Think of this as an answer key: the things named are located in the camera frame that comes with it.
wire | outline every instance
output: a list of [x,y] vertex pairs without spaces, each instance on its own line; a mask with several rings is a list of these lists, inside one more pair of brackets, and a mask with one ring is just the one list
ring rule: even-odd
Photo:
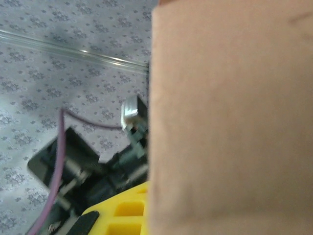
[[58,138],[57,138],[57,154],[56,154],[56,164],[54,168],[54,172],[52,175],[52,181],[50,186],[50,193],[47,199],[47,202],[44,206],[43,211],[41,212],[40,216],[34,223],[33,227],[29,230],[28,235],[36,235],[41,227],[44,225],[51,208],[54,204],[54,201],[57,197],[59,186],[62,178],[63,167],[64,167],[64,160],[66,154],[66,136],[65,136],[65,121],[64,116],[65,114],[71,116],[72,118],[81,121],[85,124],[92,125],[102,129],[110,129],[110,130],[122,130],[121,126],[112,126],[112,125],[103,125],[100,123],[96,123],[93,121],[89,121],[85,118],[82,118],[70,110],[65,108],[61,108],[59,112],[59,125],[58,125]]

gray floral carpet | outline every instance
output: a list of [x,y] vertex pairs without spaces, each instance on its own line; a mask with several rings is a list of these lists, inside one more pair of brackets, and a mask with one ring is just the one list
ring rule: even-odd
[[[44,206],[47,190],[26,165],[56,136],[59,107],[119,125],[126,97],[140,94],[147,99],[144,70],[125,70],[97,61],[99,56],[88,60],[61,55],[57,48],[117,57],[142,68],[150,58],[151,10],[156,3],[0,0],[0,234],[23,235]],[[47,42],[56,50],[45,50]],[[66,123],[102,161],[128,143],[122,132],[98,130],[70,118]]]

cardboard box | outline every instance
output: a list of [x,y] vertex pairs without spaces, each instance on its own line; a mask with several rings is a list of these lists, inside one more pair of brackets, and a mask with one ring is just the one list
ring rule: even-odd
[[313,234],[313,1],[153,11],[151,233]]

yellow foam tray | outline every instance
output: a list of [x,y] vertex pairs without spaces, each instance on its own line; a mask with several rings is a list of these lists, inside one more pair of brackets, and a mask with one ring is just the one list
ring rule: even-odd
[[143,183],[88,208],[83,214],[100,213],[89,235],[148,235],[147,187]]

floor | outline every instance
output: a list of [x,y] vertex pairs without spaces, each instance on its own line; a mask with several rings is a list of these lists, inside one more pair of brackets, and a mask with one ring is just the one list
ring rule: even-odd
[[[47,191],[28,160],[56,136],[57,109],[120,124],[121,102],[147,99],[151,10],[157,0],[0,0],[0,234],[23,235]],[[101,155],[118,131],[72,125]]]

